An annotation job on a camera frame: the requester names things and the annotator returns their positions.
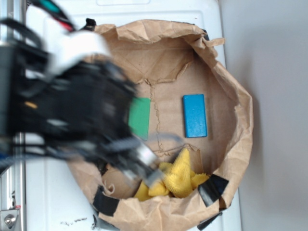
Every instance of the wooden block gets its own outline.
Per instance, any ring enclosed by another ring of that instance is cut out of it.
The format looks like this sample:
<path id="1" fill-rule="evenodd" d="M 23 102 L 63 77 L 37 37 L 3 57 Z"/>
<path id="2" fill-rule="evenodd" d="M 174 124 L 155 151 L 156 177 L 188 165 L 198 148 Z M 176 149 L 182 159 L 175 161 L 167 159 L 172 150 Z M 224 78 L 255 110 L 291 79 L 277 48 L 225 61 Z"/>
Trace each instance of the wooden block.
<path id="1" fill-rule="evenodd" d="M 128 125 L 131 131 L 143 140 L 148 139 L 150 103 L 149 98 L 135 98 L 129 111 Z"/>
<path id="2" fill-rule="evenodd" d="M 206 137 L 207 127 L 204 95 L 184 95 L 183 104 L 186 137 Z"/>

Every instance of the white robot part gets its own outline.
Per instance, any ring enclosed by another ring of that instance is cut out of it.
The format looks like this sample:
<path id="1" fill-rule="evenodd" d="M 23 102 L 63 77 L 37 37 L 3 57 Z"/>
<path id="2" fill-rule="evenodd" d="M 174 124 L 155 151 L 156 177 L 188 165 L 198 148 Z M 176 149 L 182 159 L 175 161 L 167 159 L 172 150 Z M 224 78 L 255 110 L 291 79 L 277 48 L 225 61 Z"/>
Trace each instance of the white robot part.
<path id="1" fill-rule="evenodd" d="M 58 49 L 49 59 L 48 79 L 62 74 L 89 55 L 101 54 L 111 57 L 105 39 L 93 32 L 80 30 L 65 34 L 60 39 Z"/>

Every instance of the yellow cloth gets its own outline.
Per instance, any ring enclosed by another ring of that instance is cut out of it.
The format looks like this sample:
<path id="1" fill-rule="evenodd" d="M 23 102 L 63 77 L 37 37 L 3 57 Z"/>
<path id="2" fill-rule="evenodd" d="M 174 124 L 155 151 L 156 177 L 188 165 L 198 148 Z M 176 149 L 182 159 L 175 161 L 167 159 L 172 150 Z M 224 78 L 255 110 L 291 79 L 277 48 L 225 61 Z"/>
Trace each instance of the yellow cloth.
<path id="1" fill-rule="evenodd" d="M 159 169 L 164 173 L 163 179 L 156 181 L 150 189 L 142 182 L 135 198 L 145 201 L 154 196 L 166 196 L 170 192 L 175 197 L 183 198 L 209 178 L 205 173 L 196 174 L 191 170 L 187 148 L 180 152 L 173 164 L 162 162 L 159 164 Z"/>

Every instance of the metal frame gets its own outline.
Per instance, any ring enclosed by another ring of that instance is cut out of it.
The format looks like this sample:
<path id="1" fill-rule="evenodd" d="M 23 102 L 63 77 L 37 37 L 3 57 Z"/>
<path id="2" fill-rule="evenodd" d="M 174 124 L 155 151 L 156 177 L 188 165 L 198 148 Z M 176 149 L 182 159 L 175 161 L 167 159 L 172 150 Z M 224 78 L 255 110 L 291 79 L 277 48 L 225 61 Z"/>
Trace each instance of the metal frame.
<path id="1" fill-rule="evenodd" d="M 26 22 L 26 0 L 0 0 L 0 18 L 13 18 Z M 0 25 L 0 40 L 14 35 L 16 39 L 23 39 L 18 33 L 12 32 L 6 26 Z M 25 142 L 25 134 L 19 133 L 13 141 L 17 144 Z M 14 155 L 21 155 L 22 147 L 14 150 Z M 17 162 L 6 170 L 0 178 L 0 230 L 6 228 L 15 231 L 26 231 L 26 184 L 25 164 Z"/>

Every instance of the red wire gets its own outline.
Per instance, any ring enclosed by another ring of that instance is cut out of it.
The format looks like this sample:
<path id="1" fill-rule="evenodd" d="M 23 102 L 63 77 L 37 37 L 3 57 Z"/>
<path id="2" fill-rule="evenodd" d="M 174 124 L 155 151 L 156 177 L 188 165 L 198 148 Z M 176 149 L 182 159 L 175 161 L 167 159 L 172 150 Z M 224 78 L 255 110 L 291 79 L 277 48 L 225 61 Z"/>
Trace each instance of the red wire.
<path id="1" fill-rule="evenodd" d="M 58 22 L 61 24 L 61 26 L 63 26 L 68 31 L 73 31 L 73 28 L 69 24 L 66 24 L 66 23 L 61 22 L 61 21 L 58 21 Z"/>

